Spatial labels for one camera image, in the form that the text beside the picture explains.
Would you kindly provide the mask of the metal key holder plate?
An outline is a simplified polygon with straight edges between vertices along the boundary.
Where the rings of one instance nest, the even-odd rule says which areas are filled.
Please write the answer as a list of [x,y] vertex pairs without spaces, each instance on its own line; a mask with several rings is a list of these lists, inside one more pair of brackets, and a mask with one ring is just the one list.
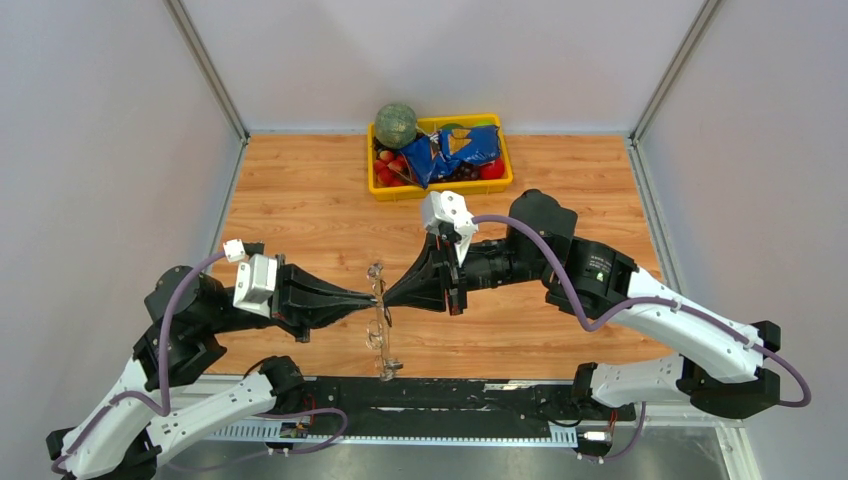
[[375,363],[379,379],[388,382],[397,376],[398,371],[403,368],[403,363],[391,353],[392,321],[384,302],[386,283],[383,278],[383,265],[379,262],[372,264],[366,276],[372,285],[375,309],[375,319],[368,324],[366,344],[378,353]]

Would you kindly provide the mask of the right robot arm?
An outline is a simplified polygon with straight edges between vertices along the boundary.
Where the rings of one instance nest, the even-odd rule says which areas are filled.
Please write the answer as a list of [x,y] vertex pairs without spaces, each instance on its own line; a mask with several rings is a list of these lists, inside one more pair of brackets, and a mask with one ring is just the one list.
[[780,328],[744,324],[686,299],[616,249],[576,235],[578,216],[531,189],[499,218],[504,237],[475,241],[480,220],[454,192],[421,206],[422,250],[384,294],[388,307],[459,315],[469,293],[538,281],[545,300],[595,332],[622,325],[662,343],[666,357],[627,365],[581,364],[571,403],[584,417],[641,402],[685,401],[711,415],[746,419],[780,402],[780,378],[764,363]]

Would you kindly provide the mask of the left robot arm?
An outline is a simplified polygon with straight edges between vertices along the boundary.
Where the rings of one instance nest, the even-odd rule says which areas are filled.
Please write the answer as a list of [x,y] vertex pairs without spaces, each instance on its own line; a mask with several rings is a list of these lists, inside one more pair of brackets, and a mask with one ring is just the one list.
[[297,341],[311,331],[373,307],[375,298],[318,279],[259,243],[232,242],[211,256],[237,267],[224,286],[208,262],[166,271],[146,297],[149,328],[111,390],[78,426],[46,440],[52,470],[65,479],[149,479],[207,435],[254,415],[308,409],[305,381],[287,357],[263,360],[233,388],[191,407],[171,397],[194,384],[226,353],[222,333],[278,328]]

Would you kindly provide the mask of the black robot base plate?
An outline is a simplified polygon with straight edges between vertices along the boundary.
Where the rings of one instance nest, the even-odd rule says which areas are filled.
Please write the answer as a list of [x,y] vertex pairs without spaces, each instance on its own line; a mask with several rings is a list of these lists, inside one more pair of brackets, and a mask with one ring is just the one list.
[[541,439],[552,428],[631,421],[633,405],[613,410],[573,395],[568,383],[321,376],[283,394],[274,414],[306,412],[315,434],[354,437]]

